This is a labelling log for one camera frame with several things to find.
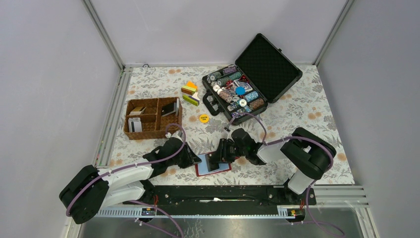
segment poker chip case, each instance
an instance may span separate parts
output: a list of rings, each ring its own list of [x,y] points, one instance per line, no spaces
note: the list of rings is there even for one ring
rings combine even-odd
[[[243,100],[241,104],[239,104],[240,100],[237,102],[226,101],[226,92],[232,93],[232,97],[229,97],[228,100],[235,99],[235,93],[230,87],[232,82],[227,81],[229,84],[223,85],[226,83],[225,78],[237,77],[238,74],[235,74],[237,72],[240,72],[242,76],[234,81],[235,84],[232,86],[235,87],[240,82],[247,82],[252,88],[244,95],[239,96],[240,99],[246,99],[247,105],[245,107],[241,106]],[[259,33],[236,59],[234,65],[229,65],[202,78],[206,88],[203,102],[213,116],[223,112],[228,120],[231,120],[233,115],[237,115],[239,112],[258,115],[267,109],[268,103],[277,102],[301,77],[302,71],[290,62],[280,49],[277,49],[264,35]],[[213,90],[213,86],[218,83],[220,85],[215,87],[218,91],[216,92]],[[233,121],[233,125],[239,125],[250,118],[250,115],[240,116]]]

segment colorful block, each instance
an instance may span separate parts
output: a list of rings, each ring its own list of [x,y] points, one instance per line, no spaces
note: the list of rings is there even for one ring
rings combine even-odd
[[[199,101],[197,101],[196,99],[194,99],[194,98],[192,98],[191,96],[188,96],[188,95],[182,95],[182,98],[185,100],[185,101],[187,101],[187,102],[189,102],[189,103],[191,103],[192,105],[194,105],[194,106],[198,106],[198,104],[200,103]]]
[[[181,92],[187,93],[189,95],[193,95],[196,91],[197,91],[196,88],[192,88],[192,87],[189,87],[189,86],[182,86],[181,87]]]
[[[194,98],[196,101],[200,102],[200,98],[198,97],[198,92],[194,93],[193,96],[191,97]]]
[[[189,95],[193,95],[194,93],[191,90],[185,89],[185,88],[181,88],[181,92],[189,94]]]
[[[191,82],[191,81],[188,81],[187,82],[187,86],[197,89],[197,86],[193,82]]]

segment orange block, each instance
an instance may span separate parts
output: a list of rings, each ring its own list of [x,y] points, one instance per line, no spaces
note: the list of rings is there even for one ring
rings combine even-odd
[[[193,82],[191,82],[191,81],[188,81],[187,82],[187,86],[197,89],[197,86]]]

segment floral tablecloth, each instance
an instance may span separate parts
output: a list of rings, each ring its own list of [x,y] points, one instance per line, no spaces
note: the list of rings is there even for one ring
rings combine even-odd
[[[260,115],[267,128],[267,142],[280,139],[291,134],[301,126],[324,139],[337,150],[334,166],[317,184],[354,184],[347,157],[341,143],[337,127],[332,117],[325,92],[315,66],[299,66],[302,78],[274,104]],[[123,132],[126,104],[131,99],[180,97],[183,107],[183,127],[187,133],[187,141],[196,154],[214,151],[219,139],[226,134],[223,128],[228,123],[223,114],[211,116],[203,103],[198,107],[182,99],[181,86],[192,81],[198,86],[199,96],[205,93],[201,78],[219,69],[216,66],[205,67],[151,67],[134,68],[128,87],[122,115],[118,124],[115,142],[108,166],[134,162],[143,154],[150,152],[166,139],[129,140]],[[199,121],[199,115],[207,114],[207,123]],[[255,119],[250,119],[232,129],[243,127],[255,140],[261,141],[263,129]],[[255,185],[283,184],[296,167],[289,160],[278,160],[264,166],[254,166],[245,158],[232,163],[232,170],[197,177],[195,168],[181,169],[172,166],[166,173],[152,178],[155,185]]]

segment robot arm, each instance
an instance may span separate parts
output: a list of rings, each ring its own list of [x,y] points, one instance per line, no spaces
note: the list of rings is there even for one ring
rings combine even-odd
[[[186,143],[183,149],[170,160],[137,166],[137,164],[142,162],[157,161],[173,155],[182,146],[182,136],[182,132],[177,131],[163,146],[159,146],[152,152],[144,155],[143,159],[133,163],[132,167],[123,169],[115,174],[111,172],[128,165],[99,170],[92,165],[85,166],[59,195],[66,208],[90,181],[108,172],[109,175],[95,182],[73,204],[70,214],[75,223],[81,224],[88,221],[103,207],[128,200],[140,199],[145,192],[140,181],[163,174],[169,166],[178,165],[181,168],[187,168],[199,163],[201,160]]]
[[[284,185],[295,194],[302,194],[314,180],[321,179],[330,165],[329,156],[315,143],[326,148],[332,157],[337,153],[332,145],[301,127],[292,133],[287,142],[255,142],[242,128],[233,131],[231,137],[232,139],[220,140],[219,147],[209,162],[210,169],[218,169],[219,163],[232,163],[239,156],[245,156],[253,165],[289,159],[298,170]]]

